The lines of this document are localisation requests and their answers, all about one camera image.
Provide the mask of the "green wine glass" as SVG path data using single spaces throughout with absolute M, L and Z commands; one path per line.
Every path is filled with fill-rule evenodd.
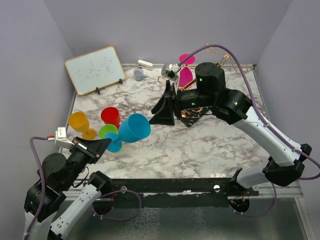
M 118 133 L 118 128 L 113 125 L 113 124 L 105 124 L 104 126 L 102 126 L 99 131 L 98 131 L 98 135 L 101 139 L 104 138 L 104 136 L 108 133 Z

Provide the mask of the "blue wine glass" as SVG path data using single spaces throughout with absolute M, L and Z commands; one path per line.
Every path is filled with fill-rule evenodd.
M 122 149 L 123 143 L 136 143 L 150 134 L 151 125 L 148 119 L 140 113 L 134 113 L 120 124 L 118 133 L 108 132 L 103 138 L 111 140 L 106 149 L 117 153 Z

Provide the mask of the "yellow wine glass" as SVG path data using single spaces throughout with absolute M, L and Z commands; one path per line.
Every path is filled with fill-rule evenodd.
M 89 120 L 83 112 L 72 113 L 68 118 L 68 124 L 76 132 L 81 133 L 85 140 L 93 140 L 97 135 L 96 131 L 90 128 Z

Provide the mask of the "red wine glass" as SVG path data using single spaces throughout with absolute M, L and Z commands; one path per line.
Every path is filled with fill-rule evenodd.
M 116 107 L 110 106 L 102 110 L 100 117 L 108 125 L 114 125 L 117 129 L 120 126 L 120 113 Z

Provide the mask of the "pink wine glass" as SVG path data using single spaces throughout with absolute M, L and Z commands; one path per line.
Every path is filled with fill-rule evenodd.
M 188 68 L 188 65 L 192 65 L 196 61 L 194 56 L 190 57 L 188 60 L 184 62 L 183 67 L 181 68 L 179 74 L 179 87 L 186 88 L 186 86 L 193 81 L 192 71 Z

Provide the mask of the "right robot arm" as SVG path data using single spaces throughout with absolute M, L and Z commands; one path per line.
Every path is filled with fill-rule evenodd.
M 196 88 L 189 90 L 178 89 L 179 70 L 177 64 L 163 66 L 161 74 L 167 81 L 163 95 L 151 110 L 151 125 L 173 126 L 182 118 L 183 110 L 209 108 L 213 116 L 250 136 L 269 153 L 269 158 L 235 172 L 229 189 L 236 196 L 266 182 L 286 187 L 302 176 L 311 146 L 290 140 L 256 109 L 252 97 L 227 88 L 222 68 L 212 62 L 200 63 L 195 68 Z

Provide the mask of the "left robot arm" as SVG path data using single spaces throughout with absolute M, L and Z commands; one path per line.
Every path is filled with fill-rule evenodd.
M 110 178 L 99 171 L 93 173 L 83 192 L 57 221 L 53 221 L 66 199 L 64 193 L 70 189 L 86 165 L 95 164 L 100 159 L 111 139 L 64 139 L 63 147 L 68 149 L 71 155 L 65 157 L 58 152 L 51 153 L 43 161 L 40 161 L 34 144 L 34 140 L 39 139 L 40 137 L 33 136 L 29 140 L 38 166 L 39 180 L 26 194 L 23 239 L 64 240 L 89 205 L 110 193 Z

